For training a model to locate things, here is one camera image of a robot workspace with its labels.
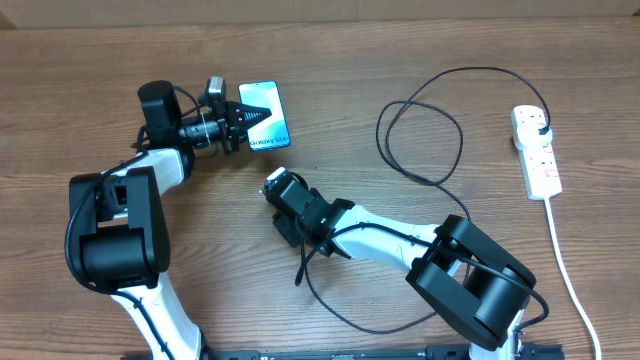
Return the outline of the blue Samsung Galaxy smartphone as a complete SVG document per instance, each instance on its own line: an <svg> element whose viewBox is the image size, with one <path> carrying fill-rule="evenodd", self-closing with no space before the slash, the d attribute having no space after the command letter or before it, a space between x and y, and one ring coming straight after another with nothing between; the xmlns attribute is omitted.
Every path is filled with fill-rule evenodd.
<svg viewBox="0 0 640 360"><path fill-rule="evenodd" d="M269 116L262 114L262 119L248 129L249 148L267 151L290 146L289 128L277 83L273 80L245 83L238 90L243 105L270 111Z"/></svg>

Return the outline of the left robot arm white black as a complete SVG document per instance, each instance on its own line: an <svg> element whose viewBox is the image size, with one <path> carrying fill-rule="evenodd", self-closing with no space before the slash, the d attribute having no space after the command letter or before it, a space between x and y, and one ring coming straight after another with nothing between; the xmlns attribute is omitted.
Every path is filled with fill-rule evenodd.
<svg viewBox="0 0 640 360"><path fill-rule="evenodd" d="M133 158L69 182L65 259L83 287L111 297L131 317L152 359L212 359L203 331L190 320L169 279L171 250L161 197L183 184L198 149L238 151L268 108L229 101L221 77L180 109L182 88L166 80L141 86L145 118Z"/></svg>

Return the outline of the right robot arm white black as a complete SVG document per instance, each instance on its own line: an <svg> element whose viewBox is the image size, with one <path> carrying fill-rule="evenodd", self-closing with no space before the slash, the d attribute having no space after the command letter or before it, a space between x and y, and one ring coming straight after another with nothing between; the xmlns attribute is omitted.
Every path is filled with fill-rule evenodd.
<svg viewBox="0 0 640 360"><path fill-rule="evenodd" d="M293 247L310 247L296 279L316 254L369 259L405 273L408 284L461 336L472 359L515 359L519 322L536 284L532 272L469 220L414 225L377 216L346 199L327 202L280 167L261 190L273 224Z"/></svg>

